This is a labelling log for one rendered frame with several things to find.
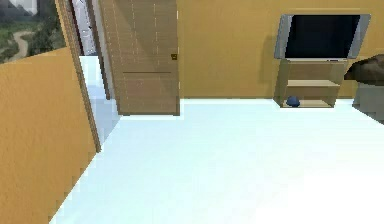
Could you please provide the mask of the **dark brown pillow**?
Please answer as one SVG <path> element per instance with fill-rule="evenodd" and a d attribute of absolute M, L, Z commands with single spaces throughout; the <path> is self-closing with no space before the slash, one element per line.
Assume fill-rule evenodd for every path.
<path fill-rule="evenodd" d="M 344 75 L 345 80 L 384 86 L 384 54 L 354 62 Z"/>

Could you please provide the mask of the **tan wooden shelf stand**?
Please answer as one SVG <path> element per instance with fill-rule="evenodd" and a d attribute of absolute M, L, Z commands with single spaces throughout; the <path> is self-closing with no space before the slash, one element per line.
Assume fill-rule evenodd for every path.
<path fill-rule="evenodd" d="M 333 108 L 344 80 L 346 60 L 282 59 L 273 100 L 289 108 L 289 97 L 296 97 L 299 108 Z"/>

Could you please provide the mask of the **grey framed television set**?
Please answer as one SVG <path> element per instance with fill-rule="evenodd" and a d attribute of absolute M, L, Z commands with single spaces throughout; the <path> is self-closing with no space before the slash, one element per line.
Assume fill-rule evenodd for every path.
<path fill-rule="evenodd" d="M 370 14 L 283 14 L 274 57 L 289 60 L 356 59 Z"/>

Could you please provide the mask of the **framed landscape picture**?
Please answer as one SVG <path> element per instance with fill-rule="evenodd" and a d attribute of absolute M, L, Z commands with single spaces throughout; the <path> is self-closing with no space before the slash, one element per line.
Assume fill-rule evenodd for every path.
<path fill-rule="evenodd" d="M 65 46 L 55 0 L 0 0 L 0 64 Z"/>

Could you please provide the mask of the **brown wooden room door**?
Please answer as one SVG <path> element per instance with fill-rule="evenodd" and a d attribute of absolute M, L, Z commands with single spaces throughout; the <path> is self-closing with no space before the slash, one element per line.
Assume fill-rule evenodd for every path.
<path fill-rule="evenodd" d="M 177 0 L 99 0 L 120 115 L 180 114 Z"/>

